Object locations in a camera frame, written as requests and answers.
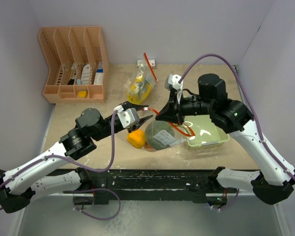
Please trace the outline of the netted green melon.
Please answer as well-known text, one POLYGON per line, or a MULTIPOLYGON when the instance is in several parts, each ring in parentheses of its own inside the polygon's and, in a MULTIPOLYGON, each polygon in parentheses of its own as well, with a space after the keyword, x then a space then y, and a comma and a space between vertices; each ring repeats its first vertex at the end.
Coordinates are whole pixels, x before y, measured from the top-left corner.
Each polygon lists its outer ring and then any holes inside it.
POLYGON ((147 125, 145 139, 155 150, 166 149, 177 140, 173 128, 167 122, 157 120, 147 125))

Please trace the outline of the yellow bell pepper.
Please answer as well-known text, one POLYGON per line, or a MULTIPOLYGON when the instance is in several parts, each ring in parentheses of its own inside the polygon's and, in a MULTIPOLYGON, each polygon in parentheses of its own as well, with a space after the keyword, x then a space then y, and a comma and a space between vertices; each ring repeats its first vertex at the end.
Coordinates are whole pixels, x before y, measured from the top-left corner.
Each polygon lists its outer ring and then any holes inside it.
POLYGON ((145 133, 142 130, 135 130, 127 135, 127 141, 133 147, 141 149, 146 143, 145 133))

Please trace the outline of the orange fruit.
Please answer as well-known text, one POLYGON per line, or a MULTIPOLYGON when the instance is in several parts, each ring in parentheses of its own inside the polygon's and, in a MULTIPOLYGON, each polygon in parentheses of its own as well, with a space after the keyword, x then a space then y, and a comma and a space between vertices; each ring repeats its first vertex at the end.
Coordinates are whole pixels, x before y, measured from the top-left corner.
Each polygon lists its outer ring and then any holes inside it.
POLYGON ((145 144, 145 149, 153 149, 153 147, 151 146, 151 145, 149 145, 149 144, 145 144))

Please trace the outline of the clear zip bag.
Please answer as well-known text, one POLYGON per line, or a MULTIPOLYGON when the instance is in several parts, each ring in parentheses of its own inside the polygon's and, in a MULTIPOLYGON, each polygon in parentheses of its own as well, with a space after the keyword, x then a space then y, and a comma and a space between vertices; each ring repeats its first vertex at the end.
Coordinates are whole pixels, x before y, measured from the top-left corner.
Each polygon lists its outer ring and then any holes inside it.
POLYGON ((141 105, 158 83, 154 68, 155 61, 143 53, 142 59, 137 62, 137 72, 125 83, 126 96, 130 103, 141 105))
POLYGON ((196 136, 186 124, 178 125, 166 121, 158 121, 155 115, 158 111, 145 107, 142 109, 143 121, 130 128, 127 142, 136 149, 150 152, 172 148, 196 136))

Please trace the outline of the yellow banana bunch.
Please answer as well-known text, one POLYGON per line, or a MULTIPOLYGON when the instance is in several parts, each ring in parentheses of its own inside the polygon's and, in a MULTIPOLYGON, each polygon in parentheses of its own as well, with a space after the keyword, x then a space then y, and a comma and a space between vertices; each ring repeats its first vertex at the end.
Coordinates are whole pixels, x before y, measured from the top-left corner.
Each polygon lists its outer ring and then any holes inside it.
POLYGON ((127 100, 133 104, 142 104, 150 94, 153 86, 142 76, 135 78, 127 91, 127 100))

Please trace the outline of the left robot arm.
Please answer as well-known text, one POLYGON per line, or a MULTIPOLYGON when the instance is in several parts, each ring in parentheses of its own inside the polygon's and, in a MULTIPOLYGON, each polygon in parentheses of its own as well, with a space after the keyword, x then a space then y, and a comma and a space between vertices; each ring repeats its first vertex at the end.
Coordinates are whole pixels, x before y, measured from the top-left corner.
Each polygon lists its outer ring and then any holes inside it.
POLYGON ((118 105, 111 116, 103 118, 96 108, 85 109, 76 118, 75 127, 45 152, 13 170, 0 169, 0 211, 14 213, 34 199, 60 191, 88 192, 91 180, 81 172, 53 177, 50 173, 67 163, 96 173, 109 170, 115 158, 115 134, 125 129, 135 131, 150 119, 150 116, 140 118, 140 110, 146 111, 148 107, 118 105), (111 159, 106 168, 94 169, 77 162, 97 148, 96 141, 107 137, 111 138, 111 159))

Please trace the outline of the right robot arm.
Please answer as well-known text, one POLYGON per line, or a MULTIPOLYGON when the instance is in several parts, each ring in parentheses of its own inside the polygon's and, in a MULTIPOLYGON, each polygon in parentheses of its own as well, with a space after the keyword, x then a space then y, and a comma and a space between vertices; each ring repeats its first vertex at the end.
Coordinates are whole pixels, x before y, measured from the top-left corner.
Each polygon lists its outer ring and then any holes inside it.
POLYGON ((257 171, 216 168, 208 177, 209 188, 252 191, 262 202, 274 205, 287 199, 294 191, 295 166, 290 164, 262 133, 254 112, 241 101, 228 97, 226 84, 216 74, 198 78, 199 93, 183 96, 183 78, 168 76, 165 82, 169 100, 160 110, 151 110, 147 126, 132 128, 127 135, 130 145, 152 151, 176 146, 196 137, 195 128, 186 124, 187 117, 210 122, 236 140, 258 165, 257 171))

